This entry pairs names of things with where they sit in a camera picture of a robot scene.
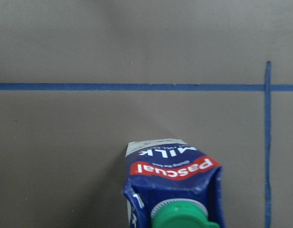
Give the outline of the blue Pascual milk carton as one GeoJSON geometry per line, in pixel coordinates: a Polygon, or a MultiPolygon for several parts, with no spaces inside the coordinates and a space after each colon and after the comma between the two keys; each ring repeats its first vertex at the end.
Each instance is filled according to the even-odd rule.
{"type": "Polygon", "coordinates": [[[222,166],[179,139],[130,142],[125,154],[131,228],[223,228],[222,166]]]}

